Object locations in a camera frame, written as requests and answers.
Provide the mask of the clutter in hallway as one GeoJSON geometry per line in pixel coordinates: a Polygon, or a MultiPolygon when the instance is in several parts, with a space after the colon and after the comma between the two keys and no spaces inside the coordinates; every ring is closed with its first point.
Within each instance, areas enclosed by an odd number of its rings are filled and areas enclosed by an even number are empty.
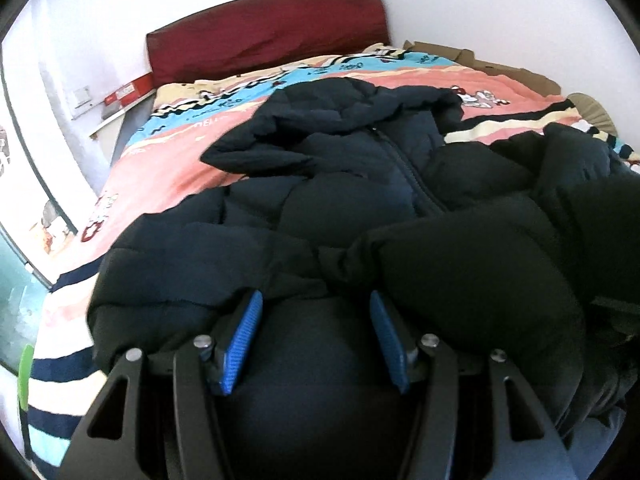
{"type": "Polygon", "coordinates": [[[64,249],[72,239],[70,227],[50,200],[44,203],[40,218],[30,228],[29,235],[35,246],[46,255],[64,249]]]}

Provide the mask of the beige woven fan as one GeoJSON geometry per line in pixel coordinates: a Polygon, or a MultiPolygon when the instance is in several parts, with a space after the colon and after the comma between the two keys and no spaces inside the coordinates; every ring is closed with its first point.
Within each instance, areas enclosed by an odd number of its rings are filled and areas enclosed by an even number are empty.
{"type": "Polygon", "coordinates": [[[595,98],[588,96],[588,94],[582,92],[574,92],[567,96],[578,110],[578,113],[586,122],[596,127],[601,132],[612,134],[612,136],[618,136],[617,129],[614,125],[613,119],[610,114],[605,110],[595,98]]]}

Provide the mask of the white wall switch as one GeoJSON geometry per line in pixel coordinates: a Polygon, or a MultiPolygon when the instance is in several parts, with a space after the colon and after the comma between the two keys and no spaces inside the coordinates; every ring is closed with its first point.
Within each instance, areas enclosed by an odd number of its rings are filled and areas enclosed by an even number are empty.
{"type": "Polygon", "coordinates": [[[79,110],[81,107],[90,104],[92,101],[90,88],[88,86],[83,86],[75,89],[73,91],[72,98],[73,108],[75,110],[79,110]]]}

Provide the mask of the pink Hello Kitty blanket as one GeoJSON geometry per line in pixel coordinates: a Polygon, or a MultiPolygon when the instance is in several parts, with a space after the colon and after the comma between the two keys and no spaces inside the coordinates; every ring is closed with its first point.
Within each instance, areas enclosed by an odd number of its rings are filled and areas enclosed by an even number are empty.
{"type": "Polygon", "coordinates": [[[164,84],[150,119],[116,162],[85,229],[68,248],[62,274],[43,305],[25,428],[38,476],[58,478],[73,434],[110,374],[94,362],[87,315],[101,263],[115,240],[144,214],[160,214],[189,196],[236,182],[236,174],[202,161],[206,148],[252,118],[274,92],[331,78],[454,92],[462,123],[448,136],[451,143],[488,144],[551,124],[573,127],[608,144],[639,177],[638,154],[586,122],[569,99],[541,96],[509,77],[428,53],[375,46],[224,79],[164,84]]]}

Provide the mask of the brown cardboard beside bed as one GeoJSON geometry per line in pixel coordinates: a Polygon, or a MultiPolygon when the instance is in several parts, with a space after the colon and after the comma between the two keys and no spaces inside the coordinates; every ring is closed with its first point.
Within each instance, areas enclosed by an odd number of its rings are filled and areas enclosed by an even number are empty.
{"type": "Polygon", "coordinates": [[[541,96],[559,96],[562,93],[561,87],[548,77],[526,70],[526,68],[512,67],[496,62],[480,60],[470,49],[459,49],[440,44],[429,44],[423,41],[406,40],[402,46],[412,52],[428,53],[446,58],[449,61],[462,66],[479,70],[489,76],[506,76],[524,84],[525,87],[533,90],[541,96]]]}

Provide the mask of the dark navy puffer jacket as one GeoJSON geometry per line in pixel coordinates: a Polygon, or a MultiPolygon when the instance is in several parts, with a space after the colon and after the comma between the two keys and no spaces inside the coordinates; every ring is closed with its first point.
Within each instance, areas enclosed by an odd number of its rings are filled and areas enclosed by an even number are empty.
{"type": "Polygon", "coordinates": [[[410,422],[378,292],[463,363],[502,350],[591,477],[637,406],[639,178],[573,127],[449,142],[461,123],[449,90],[274,92],[202,154],[236,182],[144,214],[106,253],[96,366],[176,350],[258,290],[238,381],[214,400],[228,479],[395,479],[410,422]]]}

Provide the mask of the green door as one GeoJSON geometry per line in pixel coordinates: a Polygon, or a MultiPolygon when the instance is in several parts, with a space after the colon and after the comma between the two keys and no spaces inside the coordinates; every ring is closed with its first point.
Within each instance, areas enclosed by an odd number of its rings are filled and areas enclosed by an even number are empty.
{"type": "Polygon", "coordinates": [[[1,228],[1,365],[16,374],[28,344],[36,342],[49,280],[1,228]]]}

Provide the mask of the green plastic object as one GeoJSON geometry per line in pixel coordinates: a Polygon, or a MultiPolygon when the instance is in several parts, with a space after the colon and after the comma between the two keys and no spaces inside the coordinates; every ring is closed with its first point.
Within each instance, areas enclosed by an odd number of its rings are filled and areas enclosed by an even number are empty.
{"type": "Polygon", "coordinates": [[[17,371],[17,399],[18,405],[23,412],[28,411],[28,384],[30,374],[32,374],[32,361],[34,360],[35,348],[32,344],[24,347],[17,371]]]}

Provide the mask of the red white box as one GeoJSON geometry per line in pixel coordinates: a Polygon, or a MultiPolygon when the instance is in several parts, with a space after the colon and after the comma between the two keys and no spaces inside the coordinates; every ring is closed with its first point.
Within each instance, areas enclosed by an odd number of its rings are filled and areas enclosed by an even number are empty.
{"type": "Polygon", "coordinates": [[[125,107],[134,101],[137,101],[137,99],[142,98],[142,96],[145,96],[153,89],[153,76],[151,73],[146,73],[127,82],[106,96],[103,100],[103,104],[104,106],[111,106],[114,103],[119,103],[122,107],[125,107]]]}

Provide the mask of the dark red headboard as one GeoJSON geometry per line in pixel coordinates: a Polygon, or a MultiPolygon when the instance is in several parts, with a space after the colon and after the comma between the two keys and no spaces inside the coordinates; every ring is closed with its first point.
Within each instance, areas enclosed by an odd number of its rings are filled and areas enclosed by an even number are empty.
{"type": "Polygon", "coordinates": [[[233,0],[150,32],[146,50],[158,88],[389,41],[382,0],[233,0]]]}

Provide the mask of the wall poster picture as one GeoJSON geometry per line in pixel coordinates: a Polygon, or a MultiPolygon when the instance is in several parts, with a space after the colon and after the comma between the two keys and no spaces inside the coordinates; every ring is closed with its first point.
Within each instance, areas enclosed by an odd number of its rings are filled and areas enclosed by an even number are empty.
{"type": "Polygon", "coordinates": [[[6,130],[0,129],[0,176],[3,176],[10,164],[10,150],[6,130]]]}

